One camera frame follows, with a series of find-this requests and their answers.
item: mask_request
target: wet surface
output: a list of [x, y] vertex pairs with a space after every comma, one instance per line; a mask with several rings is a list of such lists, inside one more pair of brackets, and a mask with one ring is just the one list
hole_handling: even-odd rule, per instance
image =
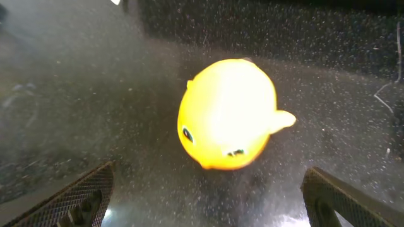
[[[404, 211], [404, 87], [380, 94], [394, 113], [373, 97], [398, 75], [398, 18], [261, 1], [0, 3], [0, 203], [116, 160], [104, 226], [308, 225], [310, 166]], [[298, 121], [251, 165], [203, 170], [177, 138], [186, 81], [245, 56]]]

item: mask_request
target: toy mouth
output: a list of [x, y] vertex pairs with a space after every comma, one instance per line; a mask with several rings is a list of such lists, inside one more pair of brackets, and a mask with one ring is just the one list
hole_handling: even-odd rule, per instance
[[237, 149], [235, 151], [225, 152], [223, 155], [228, 157], [236, 157], [244, 154], [247, 154], [247, 151], [245, 149]]

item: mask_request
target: dark speckled surface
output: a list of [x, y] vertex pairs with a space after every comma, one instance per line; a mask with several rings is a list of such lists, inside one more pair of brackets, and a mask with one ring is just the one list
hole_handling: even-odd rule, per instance
[[[104, 226], [307, 226], [299, 186], [314, 165], [404, 211], [404, 87], [380, 94], [394, 113], [373, 97], [398, 75], [397, 17], [262, 1], [0, 4], [0, 203], [116, 160]], [[176, 133], [186, 81], [245, 56], [298, 122], [251, 165], [203, 170]]]

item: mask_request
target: yellow toy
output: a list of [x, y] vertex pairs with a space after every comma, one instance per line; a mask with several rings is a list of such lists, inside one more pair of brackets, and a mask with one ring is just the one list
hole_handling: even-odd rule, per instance
[[275, 88], [260, 68], [228, 59], [188, 81], [177, 130], [185, 150], [203, 168], [236, 170], [261, 154], [270, 134], [295, 121], [276, 109]]

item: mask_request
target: toy eye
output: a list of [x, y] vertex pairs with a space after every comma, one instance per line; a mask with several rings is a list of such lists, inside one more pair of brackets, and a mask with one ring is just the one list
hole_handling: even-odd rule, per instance
[[194, 142], [194, 139], [192, 138], [191, 133], [186, 129], [185, 127], [182, 129], [183, 135], [188, 138], [192, 143]]
[[238, 150], [235, 150], [235, 151], [228, 152], [227, 156], [234, 157], [234, 156], [237, 156], [238, 154], [245, 154], [245, 153], [246, 152], [243, 149], [238, 149]]

